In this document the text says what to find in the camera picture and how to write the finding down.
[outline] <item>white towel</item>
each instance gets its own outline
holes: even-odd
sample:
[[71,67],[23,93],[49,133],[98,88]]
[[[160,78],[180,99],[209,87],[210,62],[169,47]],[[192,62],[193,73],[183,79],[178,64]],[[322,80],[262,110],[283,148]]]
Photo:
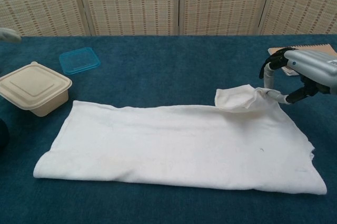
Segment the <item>white towel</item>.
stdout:
[[265,89],[217,90],[215,104],[74,101],[34,177],[326,194],[314,147]]

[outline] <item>blue table surface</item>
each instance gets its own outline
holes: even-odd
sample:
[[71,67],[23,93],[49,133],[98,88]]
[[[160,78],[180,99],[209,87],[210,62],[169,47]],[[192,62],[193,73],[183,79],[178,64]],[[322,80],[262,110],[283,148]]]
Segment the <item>blue table surface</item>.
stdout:
[[[33,178],[73,100],[116,107],[214,105],[216,89],[262,86],[260,67],[274,46],[330,43],[337,35],[24,37],[0,43],[0,76],[37,61],[62,73],[58,56],[92,47],[98,68],[68,77],[70,100],[44,118],[0,97],[11,140],[0,152],[0,223],[333,223],[337,219],[337,96],[282,105],[315,146],[326,196],[226,191],[122,182]],[[302,86],[280,70],[275,88]]]

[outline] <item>spiral notebook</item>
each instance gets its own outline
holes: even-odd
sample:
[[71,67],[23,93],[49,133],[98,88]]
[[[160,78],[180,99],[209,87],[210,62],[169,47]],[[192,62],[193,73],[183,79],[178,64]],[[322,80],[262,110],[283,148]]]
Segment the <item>spiral notebook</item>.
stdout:
[[[309,46],[290,46],[290,47],[297,48],[300,50],[316,50],[316,51],[320,51],[320,52],[327,53],[327,54],[337,57],[336,51],[332,48],[330,44],[319,44],[319,45],[309,45]],[[268,49],[268,53],[272,55],[277,50],[282,49],[282,48],[284,47],[272,47]],[[288,76],[298,75],[298,73],[295,70],[292,70],[289,67],[283,67],[282,70]]]

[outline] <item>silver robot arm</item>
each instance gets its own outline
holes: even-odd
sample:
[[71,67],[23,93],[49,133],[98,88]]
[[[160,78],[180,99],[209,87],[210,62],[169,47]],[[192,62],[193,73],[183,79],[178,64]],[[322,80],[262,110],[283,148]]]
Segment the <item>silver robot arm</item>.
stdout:
[[337,58],[326,53],[309,50],[297,50],[286,47],[276,51],[263,64],[260,78],[264,78],[264,87],[273,88],[274,70],[288,66],[298,72],[304,87],[289,95],[275,91],[267,94],[280,103],[293,104],[318,92],[337,94]]

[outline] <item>beige woven backdrop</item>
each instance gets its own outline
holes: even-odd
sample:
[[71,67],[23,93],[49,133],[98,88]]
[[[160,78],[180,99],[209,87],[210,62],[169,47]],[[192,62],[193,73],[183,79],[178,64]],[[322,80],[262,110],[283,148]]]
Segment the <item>beige woven backdrop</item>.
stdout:
[[262,34],[337,33],[337,0],[270,0]]
[[181,34],[253,34],[265,0],[182,0]]
[[178,0],[85,1],[96,35],[177,34]]
[[85,35],[76,0],[0,0],[0,26],[22,36]]

